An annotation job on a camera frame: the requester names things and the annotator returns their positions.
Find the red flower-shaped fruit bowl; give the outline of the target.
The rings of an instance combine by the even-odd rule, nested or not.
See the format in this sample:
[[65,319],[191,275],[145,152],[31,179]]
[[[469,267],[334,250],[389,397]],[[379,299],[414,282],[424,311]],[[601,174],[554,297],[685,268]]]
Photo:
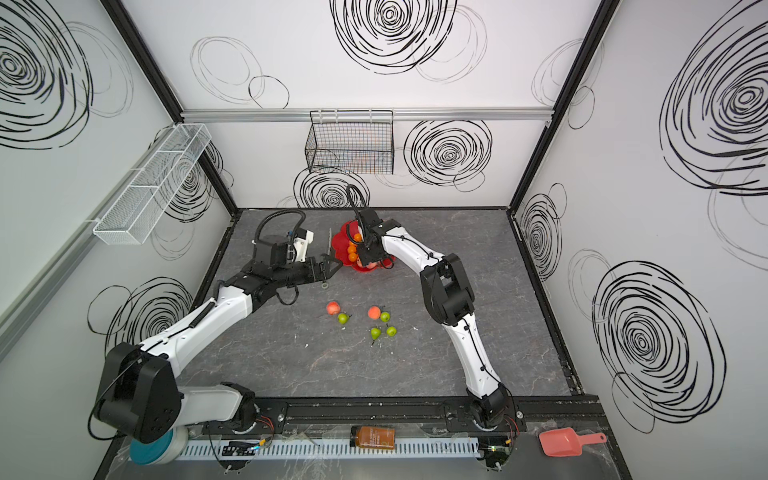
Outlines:
[[343,224],[340,231],[333,236],[332,247],[335,252],[335,257],[343,262],[344,266],[350,267],[361,273],[369,273],[376,269],[391,269],[394,266],[394,259],[392,257],[381,261],[380,266],[376,269],[368,269],[367,265],[364,265],[358,260],[351,262],[348,258],[350,253],[347,252],[347,248],[350,244],[354,244],[351,238],[354,239],[354,235],[360,233],[360,228],[356,220],[352,220]]

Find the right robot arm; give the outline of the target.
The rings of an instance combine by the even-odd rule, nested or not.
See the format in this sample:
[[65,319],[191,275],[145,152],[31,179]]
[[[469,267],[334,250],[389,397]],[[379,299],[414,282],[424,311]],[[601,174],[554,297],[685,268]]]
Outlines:
[[358,228],[362,263],[393,257],[419,275],[425,309],[447,332],[461,363],[473,421],[482,430],[494,429],[512,397],[480,338],[475,294],[460,258],[425,246],[394,220],[359,220]]

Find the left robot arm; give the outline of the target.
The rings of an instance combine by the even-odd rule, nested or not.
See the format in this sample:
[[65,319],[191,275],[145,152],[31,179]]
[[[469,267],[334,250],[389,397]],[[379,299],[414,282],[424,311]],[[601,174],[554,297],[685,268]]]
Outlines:
[[143,444],[177,427],[207,422],[223,423],[238,434],[250,432],[258,419],[251,390],[231,382],[180,387],[178,377],[210,343],[279,289],[326,282],[342,265],[327,254],[278,266],[250,261],[214,297],[168,329],[138,344],[113,347],[89,417]]

